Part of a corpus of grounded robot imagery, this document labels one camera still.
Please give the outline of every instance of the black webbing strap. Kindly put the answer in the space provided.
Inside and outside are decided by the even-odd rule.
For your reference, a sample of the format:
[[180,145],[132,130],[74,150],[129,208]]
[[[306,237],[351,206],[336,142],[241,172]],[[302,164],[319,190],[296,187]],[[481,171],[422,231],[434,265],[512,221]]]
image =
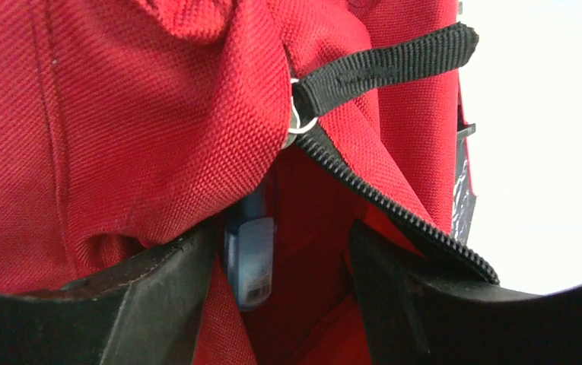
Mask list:
[[357,52],[311,72],[293,84],[302,120],[323,116],[377,87],[428,78],[465,65],[479,36],[456,23],[397,46]]

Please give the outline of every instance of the black zipper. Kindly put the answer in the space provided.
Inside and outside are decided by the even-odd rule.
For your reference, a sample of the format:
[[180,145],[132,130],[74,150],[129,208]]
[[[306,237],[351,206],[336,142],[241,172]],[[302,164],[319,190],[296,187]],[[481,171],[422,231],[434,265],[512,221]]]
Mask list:
[[338,151],[330,145],[326,133],[317,126],[299,135],[295,144],[341,183],[382,210],[399,230],[429,259],[459,269],[489,284],[499,284],[495,270],[479,254],[432,226],[356,175]]

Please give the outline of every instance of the red woven fabric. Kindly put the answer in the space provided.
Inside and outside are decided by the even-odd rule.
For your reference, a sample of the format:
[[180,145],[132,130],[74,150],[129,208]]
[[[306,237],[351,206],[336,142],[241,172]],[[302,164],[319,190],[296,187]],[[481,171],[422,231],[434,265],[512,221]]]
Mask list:
[[[254,189],[284,141],[289,58],[301,77],[447,26],[455,7],[0,1],[0,291],[58,287],[219,212]],[[320,121],[357,174],[443,230],[457,82],[450,72],[388,87]],[[196,363],[366,361],[348,228],[367,218],[408,243],[298,149],[276,164],[273,294],[240,316],[215,267]]]

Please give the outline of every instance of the zipper teeth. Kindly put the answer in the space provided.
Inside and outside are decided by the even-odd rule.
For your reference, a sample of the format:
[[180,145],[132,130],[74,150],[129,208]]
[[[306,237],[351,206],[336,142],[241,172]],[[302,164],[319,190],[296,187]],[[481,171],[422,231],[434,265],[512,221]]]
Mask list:
[[443,231],[423,221],[403,206],[396,204],[387,198],[382,192],[366,183],[356,175],[339,158],[332,154],[309,135],[301,135],[295,142],[299,148],[309,157],[333,174],[337,179],[347,183],[356,192],[367,200],[383,209],[396,223],[406,226],[425,238],[434,247],[442,249],[456,257],[466,267],[472,269],[477,275],[490,284],[499,284],[499,278],[495,270],[478,253],[460,244],[455,239],[446,235]]

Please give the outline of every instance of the white wall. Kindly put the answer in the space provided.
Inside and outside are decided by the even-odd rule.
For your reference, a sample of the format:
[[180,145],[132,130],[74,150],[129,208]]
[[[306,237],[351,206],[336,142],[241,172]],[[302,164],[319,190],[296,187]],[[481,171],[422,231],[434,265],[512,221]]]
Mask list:
[[502,286],[582,283],[582,0],[463,0],[461,70],[478,201],[469,245]]

